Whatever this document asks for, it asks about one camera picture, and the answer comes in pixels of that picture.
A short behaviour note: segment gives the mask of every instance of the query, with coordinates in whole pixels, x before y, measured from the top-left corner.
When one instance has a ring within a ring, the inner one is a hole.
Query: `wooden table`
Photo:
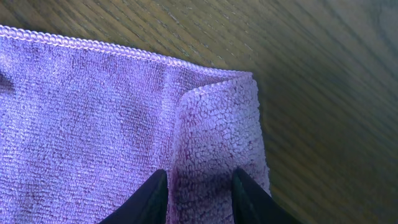
[[[398,222],[398,1],[1,1],[0,24],[255,74],[273,198]]]

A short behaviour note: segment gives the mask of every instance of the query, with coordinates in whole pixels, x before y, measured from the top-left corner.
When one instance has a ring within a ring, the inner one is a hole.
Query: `wooden surface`
[[[396,0],[1,1],[0,24],[252,71],[274,199],[398,223]]]

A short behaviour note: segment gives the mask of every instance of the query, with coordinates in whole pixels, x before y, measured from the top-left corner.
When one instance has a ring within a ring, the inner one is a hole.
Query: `towel texture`
[[[168,223],[232,223],[231,174],[269,192],[251,73],[0,26],[0,223],[96,223],[157,169]]]

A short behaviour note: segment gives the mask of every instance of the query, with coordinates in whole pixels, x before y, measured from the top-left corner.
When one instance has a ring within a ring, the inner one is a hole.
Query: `towel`
[[[157,169],[167,223],[233,223],[232,171],[269,193],[256,82],[0,26],[0,223],[98,223]]]

